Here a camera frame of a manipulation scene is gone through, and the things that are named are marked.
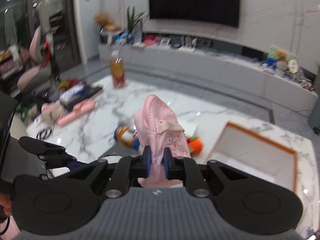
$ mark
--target bottle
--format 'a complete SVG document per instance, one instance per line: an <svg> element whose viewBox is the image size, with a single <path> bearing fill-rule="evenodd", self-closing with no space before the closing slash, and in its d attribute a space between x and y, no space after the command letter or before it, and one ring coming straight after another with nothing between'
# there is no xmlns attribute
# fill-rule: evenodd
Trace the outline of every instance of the bottle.
<svg viewBox="0 0 320 240"><path fill-rule="evenodd" d="M112 75L113 88L120 89L125 87L123 60L119 58L119 51L115 50L111 54L110 71Z"/></svg>

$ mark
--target red strap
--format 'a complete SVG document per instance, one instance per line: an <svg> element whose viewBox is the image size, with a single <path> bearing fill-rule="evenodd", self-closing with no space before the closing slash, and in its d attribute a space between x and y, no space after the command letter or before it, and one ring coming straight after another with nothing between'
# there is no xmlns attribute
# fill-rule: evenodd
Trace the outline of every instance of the red strap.
<svg viewBox="0 0 320 240"><path fill-rule="evenodd" d="M48 64L49 61L50 61L51 51L50 51L50 44L49 44L49 42L48 42L47 40L44 40L43 43L44 43L45 48L46 48L46 51L47 51L47 56L46 56L46 58L45 58L45 62L44 62L44 64L43 64L42 67L46 67L47 64Z"/></svg>

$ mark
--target white logo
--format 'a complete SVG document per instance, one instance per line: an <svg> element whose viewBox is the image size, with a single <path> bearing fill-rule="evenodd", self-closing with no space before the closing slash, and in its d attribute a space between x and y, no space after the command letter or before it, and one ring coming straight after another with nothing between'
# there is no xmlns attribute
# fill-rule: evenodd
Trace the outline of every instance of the white logo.
<svg viewBox="0 0 320 240"><path fill-rule="evenodd" d="M158 196L159 194L161 194L161 193L162 193L162 191L161 191L161 190L159 190L159 189L155 189L152 193L153 193L153 195Z"/></svg>

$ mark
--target coffee table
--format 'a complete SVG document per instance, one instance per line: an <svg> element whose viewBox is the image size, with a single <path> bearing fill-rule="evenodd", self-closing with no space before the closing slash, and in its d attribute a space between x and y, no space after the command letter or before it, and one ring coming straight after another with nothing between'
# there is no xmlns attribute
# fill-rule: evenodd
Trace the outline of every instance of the coffee table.
<svg viewBox="0 0 320 240"><path fill-rule="evenodd" d="M127 81L127 87L114 90L111 76L104 77L95 85L103 85L103 93L97 96L96 110L86 114L64 128L54 127L47 142L59 144L79 161L90 163L112 147L113 134L119 119L133 116L144 103L145 98L155 94L175 112L178 118L196 123L204 149L197 163L204 164L226 122L233 121L252 129L298 153L298 178L296 194L303 203L303 216L298 224L298 233L304 228L319 226L319 179L312 142L268 122L253 119L248 115L201 99L174 91L163 90L151 85ZM30 137L35 138L45 125L31 124L27 128Z"/></svg>

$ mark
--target finger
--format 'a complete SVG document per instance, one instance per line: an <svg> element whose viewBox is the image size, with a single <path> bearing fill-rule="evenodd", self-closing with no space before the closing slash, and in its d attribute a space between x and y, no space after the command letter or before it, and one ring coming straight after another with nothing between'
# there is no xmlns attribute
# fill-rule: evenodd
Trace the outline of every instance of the finger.
<svg viewBox="0 0 320 240"><path fill-rule="evenodd" d="M7 216L12 216L11 208L4 207L3 211Z"/></svg>
<svg viewBox="0 0 320 240"><path fill-rule="evenodd" d="M12 201L8 195L0 194L0 205L6 208L10 208L12 206Z"/></svg>

